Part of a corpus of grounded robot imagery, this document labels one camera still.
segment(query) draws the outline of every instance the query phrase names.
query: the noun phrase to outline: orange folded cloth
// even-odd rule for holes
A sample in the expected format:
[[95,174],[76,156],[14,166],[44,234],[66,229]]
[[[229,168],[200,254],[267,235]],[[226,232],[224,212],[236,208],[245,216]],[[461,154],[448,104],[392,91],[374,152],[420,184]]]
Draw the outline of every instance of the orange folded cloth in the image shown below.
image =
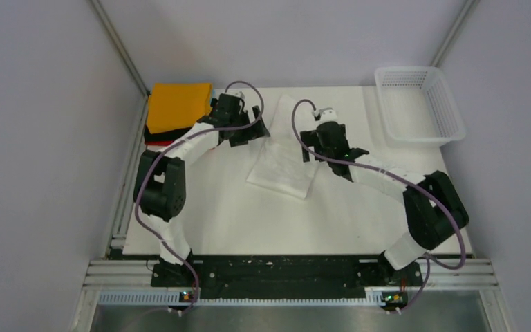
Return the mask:
[[147,128],[150,133],[163,133],[189,128],[210,111],[212,85],[156,84],[149,96]]

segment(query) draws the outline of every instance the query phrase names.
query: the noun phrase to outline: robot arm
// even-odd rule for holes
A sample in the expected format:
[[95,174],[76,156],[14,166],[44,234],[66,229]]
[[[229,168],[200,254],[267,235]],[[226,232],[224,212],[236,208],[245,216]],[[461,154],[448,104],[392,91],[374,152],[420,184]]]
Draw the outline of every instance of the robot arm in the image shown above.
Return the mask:
[[[338,124],[337,114],[332,109],[313,112],[317,128],[300,133],[301,139],[315,152],[327,158],[370,165],[376,169],[387,170],[411,183],[419,185],[432,193],[452,213],[459,228],[467,225],[469,217],[461,203],[449,177],[440,171],[430,175],[410,172],[398,167],[390,167],[369,152],[350,148],[346,139],[345,125]],[[309,153],[303,149],[303,160],[310,160]],[[387,275],[401,270],[433,250],[454,233],[451,223],[442,211],[427,197],[412,187],[377,172],[354,165],[328,163],[333,173],[355,183],[374,187],[404,205],[407,216],[408,232],[403,234],[390,248],[382,252],[378,261]]]
[[[182,223],[174,217],[180,214],[186,201],[185,170],[205,152],[228,140],[231,147],[247,144],[256,138],[269,136],[263,121],[236,131],[210,131],[189,140],[188,137],[201,131],[215,128],[239,127],[251,123],[259,114],[259,107],[253,107],[253,114],[245,108],[242,93],[223,93],[211,102],[211,113],[198,120],[185,137],[174,141],[170,147],[154,152],[146,150],[140,158],[133,199],[136,200],[142,182],[152,163],[164,150],[170,150],[153,170],[153,177],[147,183],[140,202],[142,220],[162,235],[170,248],[180,257],[188,257],[191,250]],[[160,256],[171,264],[182,262],[160,246]]]

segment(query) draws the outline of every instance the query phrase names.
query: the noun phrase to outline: white basket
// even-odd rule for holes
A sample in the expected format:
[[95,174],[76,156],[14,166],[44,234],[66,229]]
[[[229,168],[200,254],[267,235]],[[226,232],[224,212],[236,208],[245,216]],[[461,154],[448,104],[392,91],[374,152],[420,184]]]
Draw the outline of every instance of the white basket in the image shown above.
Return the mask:
[[378,68],[375,85],[389,145],[439,147],[465,137],[465,125],[440,69]]

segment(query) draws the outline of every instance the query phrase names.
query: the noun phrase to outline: back wall panel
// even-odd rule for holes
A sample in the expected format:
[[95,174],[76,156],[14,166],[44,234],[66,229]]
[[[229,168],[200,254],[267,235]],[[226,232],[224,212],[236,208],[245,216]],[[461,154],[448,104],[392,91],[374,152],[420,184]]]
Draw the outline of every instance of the back wall panel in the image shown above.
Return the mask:
[[427,66],[463,0],[103,0],[148,88],[373,84],[379,66]]

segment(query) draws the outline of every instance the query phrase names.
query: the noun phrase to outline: stack of folded cloth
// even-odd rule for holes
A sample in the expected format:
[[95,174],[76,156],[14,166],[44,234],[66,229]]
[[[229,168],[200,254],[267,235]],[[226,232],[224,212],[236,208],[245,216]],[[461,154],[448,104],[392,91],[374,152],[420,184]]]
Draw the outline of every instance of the stack of folded cloth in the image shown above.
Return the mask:
[[149,96],[144,131],[146,145],[170,145],[210,111],[212,85],[156,84]]

